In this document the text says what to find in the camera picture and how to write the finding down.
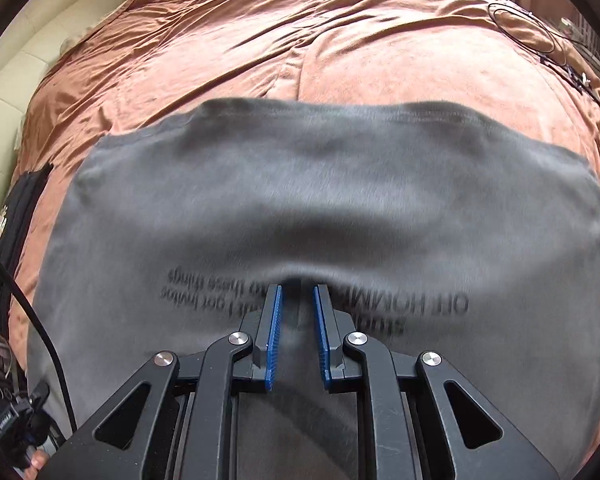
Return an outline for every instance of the bed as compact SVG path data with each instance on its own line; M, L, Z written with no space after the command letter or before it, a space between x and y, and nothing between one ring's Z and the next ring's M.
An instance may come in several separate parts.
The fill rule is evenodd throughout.
M47 53L40 55L43 63L31 61L27 56L36 56L30 54L36 41L30 40L24 54L14 57L16 64L0 72L0 102L10 104L0 118L10 131L0 145L0 202L5 178L15 182L48 162L54 170L32 218L18 284L33 300L64 194L101 137L125 134L212 98L456 102L581 154L600 180L600 102L503 34L488 13L491 2L507 4L108 0L107 9L96 12L98 20L108 14L103 20L91 13L74 27L80 30L58 31L59 59ZM53 21L47 27L56 27ZM545 33L523 16L507 15L500 23L525 44L547 48ZM600 101L600 79L568 41L557 38L553 55L584 74ZM8 80L21 62L34 68L28 86L14 91ZM36 78L42 79L37 87ZM16 140L20 121L22 139ZM19 150L11 176L14 142ZM10 344L26 369L29 324L16 303L9 326ZM600 427L592 448L599 441Z

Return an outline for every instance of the cream headboard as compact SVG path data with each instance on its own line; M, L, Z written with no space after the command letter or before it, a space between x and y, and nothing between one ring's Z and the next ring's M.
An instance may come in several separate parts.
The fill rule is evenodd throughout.
M0 37L0 206L13 173L20 121L60 46L124 1L29 0Z

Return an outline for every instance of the silver screw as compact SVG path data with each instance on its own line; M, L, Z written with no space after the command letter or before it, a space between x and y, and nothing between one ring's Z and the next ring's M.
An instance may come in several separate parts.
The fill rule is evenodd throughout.
M232 345L244 345L249 340L249 335L244 332L234 332L229 336Z
M347 336L347 341L349 341L352 345L360 346L368 341L366 334L362 332L351 332Z
M442 362L442 357L435 352L424 352L422 354L422 361L429 366L438 366Z
M154 364L158 366L169 366L173 363L173 354L171 352L160 352L154 356Z

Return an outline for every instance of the black fabric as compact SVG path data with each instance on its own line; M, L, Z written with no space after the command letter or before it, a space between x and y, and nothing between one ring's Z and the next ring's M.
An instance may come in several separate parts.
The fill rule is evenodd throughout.
M240 402L242 479L356 474L356 409L324 393L310 287L392 350L434 350L550 460L600 423L600 186L586 161L450 103L215 100L104 137L59 212L34 308L78 423L152 354L283 306L276 386ZM30 384L67 431L29 333Z
M18 267L33 211L51 169L50 164L45 164L39 171L21 175L4 201L6 213L0 218L4 222L4 228L0 230L0 261L12 276ZM11 292L0 279L0 335L4 338L9 337L10 304Z

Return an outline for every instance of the triangular cutout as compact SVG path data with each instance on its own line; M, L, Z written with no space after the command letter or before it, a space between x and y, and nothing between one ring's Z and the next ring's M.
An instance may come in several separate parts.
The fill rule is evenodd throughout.
M150 384L140 384L95 431L96 440L118 449L127 449L133 440L149 391Z
M465 446L477 449L502 437L500 427L457 383L447 381L445 391Z

